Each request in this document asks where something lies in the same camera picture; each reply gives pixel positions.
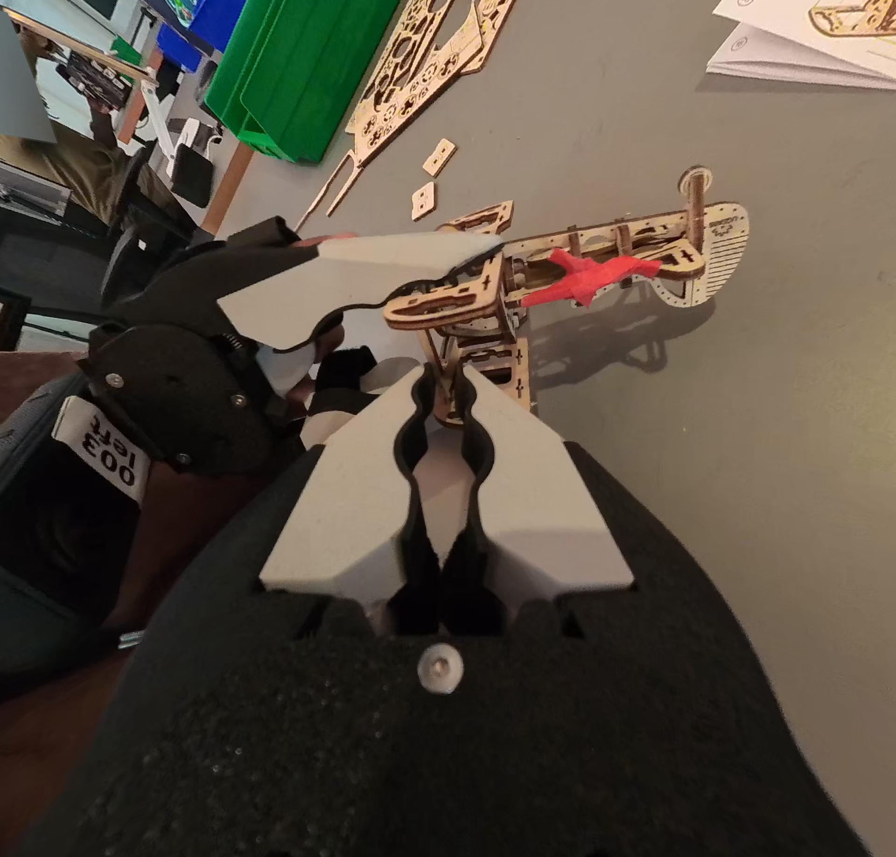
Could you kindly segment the wooden mechanical model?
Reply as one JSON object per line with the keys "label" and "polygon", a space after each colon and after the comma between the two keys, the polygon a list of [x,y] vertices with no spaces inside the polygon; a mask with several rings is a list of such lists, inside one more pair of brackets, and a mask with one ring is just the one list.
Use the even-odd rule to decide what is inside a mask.
{"label": "wooden mechanical model", "polygon": [[[707,202],[711,183],[709,168],[690,167],[678,181],[685,202],[680,210],[573,224],[562,231],[512,239],[493,258],[436,284],[399,291],[383,309],[385,323],[415,332],[434,365],[436,420],[448,428],[461,427],[455,381],[465,367],[482,372],[515,403],[533,410],[528,317],[530,310],[547,304],[522,308],[520,301],[565,275],[547,260],[556,248],[598,263],[623,255],[662,261],[654,278],[623,279],[597,291],[592,303],[605,293],[633,286],[644,286],[678,310],[710,302],[734,274],[751,232],[743,206]],[[575,300],[556,303],[587,309]]]}

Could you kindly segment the black office chair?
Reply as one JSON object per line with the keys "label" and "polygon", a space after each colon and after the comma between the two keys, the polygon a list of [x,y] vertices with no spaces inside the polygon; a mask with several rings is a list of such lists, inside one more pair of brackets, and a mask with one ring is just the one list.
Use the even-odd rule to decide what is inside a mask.
{"label": "black office chair", "polygon": [[181,221],[141,190],[140,179],[152,171],[154,144],[143,146],[128,159],[125,177],[111,211],[109,232],[118,234],[99,290],[98,304],[110,313],[119,301],[140,293],[179,251],[197,236],[199,226]]}

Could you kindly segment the wooden cut-out parts sheet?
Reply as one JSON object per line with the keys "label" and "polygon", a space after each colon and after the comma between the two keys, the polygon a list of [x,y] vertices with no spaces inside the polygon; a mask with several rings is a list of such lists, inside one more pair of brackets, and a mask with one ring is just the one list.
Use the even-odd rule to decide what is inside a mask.
{"label": "wooden cut-out parts sheet", "polygon": [[352,165],[350,177],[331,202],[326,211],[328,216],[377,154],[464,74],[483,52],[485,42],[476,56],[473,45],[462,42],[472,36],[473,21],[468,17],[469,11],[445,45],[433,47],[442,19],[454,1],[408,1],[345,128],[353,137],[352,146],[298,219],[297,231],[308,222],[347,163]]}

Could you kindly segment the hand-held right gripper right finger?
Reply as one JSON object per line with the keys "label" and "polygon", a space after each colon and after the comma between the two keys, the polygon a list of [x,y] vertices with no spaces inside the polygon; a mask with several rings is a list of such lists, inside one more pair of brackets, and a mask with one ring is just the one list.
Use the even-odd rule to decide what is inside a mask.
{"label": "hand-held right gripper right finger", "polygon": [[458,372],[455,397],[473,480],[442,567],[442,625],[500,634],[528,603],[631,588],[570,445],[478,370]]}

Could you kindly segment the white instruction booklet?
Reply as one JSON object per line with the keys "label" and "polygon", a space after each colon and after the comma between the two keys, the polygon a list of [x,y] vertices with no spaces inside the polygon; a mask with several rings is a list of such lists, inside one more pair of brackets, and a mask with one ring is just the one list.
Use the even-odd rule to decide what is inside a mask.
{"label": "white instruction booklet", "polygon": [[709,74],[895,90],[895,0],[721,0],[735,29]]}

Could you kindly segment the blue plastic bin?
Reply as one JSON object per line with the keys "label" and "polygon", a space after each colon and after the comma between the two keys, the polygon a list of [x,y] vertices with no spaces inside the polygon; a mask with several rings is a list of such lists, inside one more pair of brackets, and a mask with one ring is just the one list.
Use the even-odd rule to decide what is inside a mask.
{"label": "blue plastic bin", "polygon": [[211,56],[214,51],[224,53],[246,2],[247,0],[196,0],[193,17],[187,25],[180,22],[166,25],[170,33],[168,42],[173,45],[173,39],[177,39],[206,56]]}

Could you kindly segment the green plastic bin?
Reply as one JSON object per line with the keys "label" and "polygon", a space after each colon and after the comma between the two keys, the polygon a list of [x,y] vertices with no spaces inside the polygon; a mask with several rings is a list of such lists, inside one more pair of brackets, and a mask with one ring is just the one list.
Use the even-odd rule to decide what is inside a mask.
{"label": "green plastic bin", "polygon": [[319,163],[400,0],[246,0],[204,104],[265,156]]}

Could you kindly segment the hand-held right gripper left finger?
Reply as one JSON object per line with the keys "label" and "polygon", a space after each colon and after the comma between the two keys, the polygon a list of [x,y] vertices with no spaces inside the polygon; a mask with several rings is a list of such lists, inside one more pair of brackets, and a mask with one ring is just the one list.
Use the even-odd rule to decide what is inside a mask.
{"label": "hand-held right gripper left finger", "polygon": [[398,634],[438,630],[440,566],[414,475],[434,390],[434,370],[415,367],[311,451],[260,574],[267,590],[355,601]]}

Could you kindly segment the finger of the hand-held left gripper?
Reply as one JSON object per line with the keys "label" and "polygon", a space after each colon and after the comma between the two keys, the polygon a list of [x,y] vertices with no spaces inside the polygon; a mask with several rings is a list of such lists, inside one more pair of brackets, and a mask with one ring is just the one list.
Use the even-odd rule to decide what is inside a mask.
{"label": "finger of the hand-held left gripper", "polygon": [[402,356],[378,362],[369,347],[340,349],[324,358],[300,432],[304,449],[323,445],[420,365],[419,360]]}
{"label": "finger of the hand-held left gripper", "polygon": [[218,307],[238,335],[286,351],[338,312],[381,307],[405,286],[447,279],[503,244],[476,233],[330,239],[315,258],[219,298]]}

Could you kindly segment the grey desk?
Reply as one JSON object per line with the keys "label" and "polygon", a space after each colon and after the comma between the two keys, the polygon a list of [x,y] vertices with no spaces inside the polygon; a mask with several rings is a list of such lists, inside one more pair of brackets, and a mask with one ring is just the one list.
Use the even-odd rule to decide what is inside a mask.
{"label": "grey desk", "polygon": [[[745,627],[806,757],[894,855],[894,95],[707,76],[719,0],[518,0],[483,70],[306,237],[507,235],[711,202],[751,234],[707,307],[643,290],[532,316],[537,406],[681,541]],[[410,219],[437,143],[458,149]]]}

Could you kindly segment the white-legged wooden desk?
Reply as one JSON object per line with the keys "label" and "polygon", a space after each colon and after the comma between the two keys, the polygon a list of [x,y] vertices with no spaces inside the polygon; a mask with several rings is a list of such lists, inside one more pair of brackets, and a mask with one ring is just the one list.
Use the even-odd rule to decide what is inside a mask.
{"label": "white-legged wooden desk", "polygon": [[129,63],[12,9],[5,7],[3,11],[19,30],[43,40],[57,71],[84,98],[118,112],[132,92],[139,90],[157,144],[168,161],[166,174],[172,191],[197,206],[208,204],[214,177],[210,146],[221,141],[216,128],[193,117],[185,118],[177,140],[173,140],[158,96],[159,82],[151,67]]}

